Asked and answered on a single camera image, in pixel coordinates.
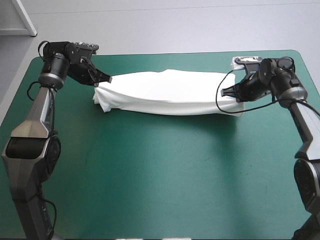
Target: green table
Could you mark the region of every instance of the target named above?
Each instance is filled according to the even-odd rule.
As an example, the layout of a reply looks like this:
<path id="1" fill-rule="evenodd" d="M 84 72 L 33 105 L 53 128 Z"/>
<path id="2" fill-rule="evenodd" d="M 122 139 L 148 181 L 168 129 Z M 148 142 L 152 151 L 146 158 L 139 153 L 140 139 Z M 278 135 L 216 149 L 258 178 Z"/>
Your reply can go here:
<path id="1" fill-rule="evenodd" d="M 293 50 L 92 59 L 111 75 L 165 69 L 226 73 L 233 56 L 293 57 L 309 103 L 320 108 L 308 70 Z M 32 105 L 26 90 L 42 65 L 35 58 L 23 78 L 0 127 L 1 149 Z M 235 74 L 239 81 L 245 73 Z M 70 78 L 57 93 L 62 153 L 43 188 L 57 206 L 55 230 L 64 238 L 288 239 L 308 218 L 293 176 L 302 142 L 289 112 L 278 104 L 241 117 L 103 113 L 93 94 L 92 87 Z M 0 195 L 0 238 L 23 238 L 3 164 Z"/>

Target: gray floor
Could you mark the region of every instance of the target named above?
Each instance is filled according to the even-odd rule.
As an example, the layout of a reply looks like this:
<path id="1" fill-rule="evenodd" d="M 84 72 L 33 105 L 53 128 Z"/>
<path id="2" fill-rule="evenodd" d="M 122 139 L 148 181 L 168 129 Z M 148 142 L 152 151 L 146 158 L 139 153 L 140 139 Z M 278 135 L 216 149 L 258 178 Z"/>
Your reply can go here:
<path id="1" fill-rule="evenodd" d="M 38 36 L 0 36 L 0 123 L 42 40 L 97 43 L 101 55 L 294 49 L 320 89 L 320 0 L 22 3 Z"/>

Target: rolled fabric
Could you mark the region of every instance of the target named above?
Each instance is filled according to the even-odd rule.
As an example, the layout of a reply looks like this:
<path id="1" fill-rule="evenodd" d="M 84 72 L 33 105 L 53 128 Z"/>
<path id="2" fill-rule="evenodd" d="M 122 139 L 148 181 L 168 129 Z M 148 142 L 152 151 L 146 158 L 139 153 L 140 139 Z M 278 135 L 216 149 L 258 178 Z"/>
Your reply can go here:
<path id="1" fill-rule="evenodd" d="M 226 73 L 174 69 L 116 75 L 111 83 L 101 82 L 94 88 L 93 100 L 104 112 L 122 109 L 160 115 L 228 114 L 216 104 L 217 88 L 225 76 Z M 229 74 L 219 88 L 217 101 L 222 110 L 245 109 L 243 102 L 221 96 L 221 89 L 234 84 L 235 75 Z"/>

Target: black cable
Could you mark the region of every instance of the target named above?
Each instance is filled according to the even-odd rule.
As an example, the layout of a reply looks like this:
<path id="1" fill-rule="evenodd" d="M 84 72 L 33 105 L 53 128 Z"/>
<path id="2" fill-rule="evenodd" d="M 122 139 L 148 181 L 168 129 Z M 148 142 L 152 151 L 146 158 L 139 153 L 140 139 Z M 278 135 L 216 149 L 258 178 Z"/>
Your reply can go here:
<path id="1" fill-rule="evenodd" d="M 30 85 L 29 85 L 29 88 L 28 88 L 28 90 L 26 91 L 26 95 L 28 96 L 28 98 L 31 100 L 31 101 L 34 101 L 34 99 L 30 96 L 30 90 L 31 90 L 31 88 L 32 88 L 32 86 L 34 85 L 34 84 L 40 84 L 40 82 L 38 82 L 38 81 L 33 81 Z"/>
<path id="2" fill-rule="evenodd" d="M 304 106 L 306 106 L 307 108 L 311 109 L 315 114 L 318 115 L 318 117 L 320 117 L 320 112 L 318 112 L 313 106 L 311 106 L 309 103 L 302 101 L 302 100 L 297 100 L 297 99 L 291 99 L 293 100 L 293 102 L 302 104 Z"/>
<path id="3" fill-rule="evenodd" d="M 52 91 L 54 88 L 48 87 L 50 95 L 51 95 L 51 103 L 52 103 L 52 121 L 51 121 L 51 133 L 50 133 L 50 138 L 54 135 L 55 131 L 55 118 L 56 118 L 56 103 L 55 103 L 55 96 Z"/>
<path id="4" fill-rule="evenodd" d="M 49 44 L 49 49 L 50 49 L 50 42 L 44 40 L 44 41 L 40 42 L 40 44 L 39 44 L 39 46 L 38 46 L 38 54 L 39 54 L 39 57 L 42 59 L 42 61 L 46 62 L 46 63 L 49 65 L 49 71 L 50 71 L 50 70 L 51 70 L 51 64 L 50 64 L 50 62 L 49 62 L 47 59 L 45 59 L 44 56 L 41 56 L 41 54 L 40 54 L 40 48 L 41 48 L 42 45 L 45 44 L 45 43 Z"/>
<path id="5" fill-rule="evenodd" d="M 265 107 L 268 107 L 272 104 L 275 104 L 276 102 L 278 102 L 278 100 L 273 100 L 272 102 L 269 102 L 268 104 L 265 104 L 265 105 L 262 105 L 262 106 L 257 106 L 257 107 L 253 107 L 253 108 L 250 108 L 250 109 L 246 109 L 246 110 L 240 110 L 240 111 L 225 111 L 225 110 L 222 110 L 218 104 L 218 92 L 219 92 L 219 88 L 221 86 L 221 84 L 224 82 L 224 80 L 227 78 L 227 76 L 232 73 L 234 70 L 231 70 L 230 72 L 228 72 L 224 78 L 222 79 L 222 81 L 219 83 L 218 85 L 218 88 L 216 89 L 216 93 L 215 93 L 215 103 L 216 103 L 216 106 L 217 108 L 223 112 L 223 113 L 226 113 L 226 114 L 239 114 L 239 113 L 244 113 L 244 112 L 249 112 L 249 111 L 253 111 L 253 110 L 257 110 L 257 109 L 262 109 L 262 108 L 265 108 Z"/>
<path id="6" fill-rule="evenodd" d="M 54 236 L 54 233 L 55 233 L 55 226 L 56 226 L 56 221 L 57 221 L 57 207 L 52 201 L 43 198 L 42 195 L 39 196 L 39 199 L 41 201 L 43 201 L 43 202 L 46 202 L 46 203 L 50 204 L 54 209 L 54 218 L 53 218 L 52 230 L 51 230 L 50 236 L 49 236 L 49 239 L 51 239 Z"/>
<path id="7" fill-rule="evenodd" d="M 283 57 L 283 58 L 290 58 L 292 60 L 292 64 L 294 63 L 294 60 L 291 58 L 291 57 Z M 222 81 L 220 82 L 220 84 L 218 85 L 218 88 L 216 90 L 216 93 L 215 93 L 215 102 L 216 102 L 216 106 L 217 108 L 223 112 L 223 113 L 226 113 L 226 114 L 239 114 L 239 113 L 244 113 L 244 112 L 249 112 L 249 111 L 253 111 L 253 110 L 257 110 L 257 109 L 262 109 L 262 108 L 265 108 L 265 107 L 268 107 L 272 104 L 275 104 L 277 102 L 281 102 L 281 101 L 291 101 L 290 104 L 294 104 L 294 103 L 299 103 L 299 104 L 302 104 L 304 106 L 306 106 L 307 108 L 311 109 L 315 114 L 317 114 L 319 117 L 320 117 L 320 112 L 318 112 L 313 106 L 311 106 L 310 104 L 308 104 L 306 101 L 304 100 L 300 100 L 300 99 L 278 99 L 278 100 L 275 100 L 275 97 L 274 95 L 272 95 L 272 102 L 269 102 L 265 105 L 261 105 L 261 106 L 257 106 L 257 107 L 253 107 L 253 108 L 250 108 L 250 109 L 246 109 L 246 110 L 240 110 L 240 111 L 225 111 L 223 109 L 220 108 L 219 104 L 218 104 L 218 92 L 219 92 L 219 88 L 221 86 L 221 84 L 223 83 L 223 81 L 227 78 L 227 76 L 232 73 L 234 70 L 231 70 L 229 71 L 225 76 L 224 78 L 222 79 Z"/>

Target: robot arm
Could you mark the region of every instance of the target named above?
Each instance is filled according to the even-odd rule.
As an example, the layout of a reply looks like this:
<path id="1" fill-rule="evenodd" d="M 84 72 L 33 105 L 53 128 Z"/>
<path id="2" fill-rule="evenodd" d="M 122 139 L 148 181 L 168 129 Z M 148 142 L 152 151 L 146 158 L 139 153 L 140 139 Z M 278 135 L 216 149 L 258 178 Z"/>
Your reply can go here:
<path id="1" fill-rule="evenodd" d="M 87 43 L 47 42 L 43 48 L 44 66 L 38 78 L 40 90 L 31 110 L 2 153 L 9 177 L 12 200 L 28 240 L 61 240 L 54 233 L 41 184 L 48 180 L 58 161 L 61 143 L 54 126 L 56 91 L 67 75 L 81 84 L 97 86 L 111 82 L 110 75 L 91 61 L 99 46 Z"/>
<path id="2" fill-rule="evenodd" d="M 246 76 L 241 82 L 222 89 L 222 96 L 248 102 L 269 92 L 290 111 L 303 142 L 295 155 L 294 178 L 304 207 L 312 214 L 292 239 L 320 239 L 320 118 L 307 104 L 308 93 L 295 74 L 293 59 L 236 57 L 233 66 L 244 68 Z"/>

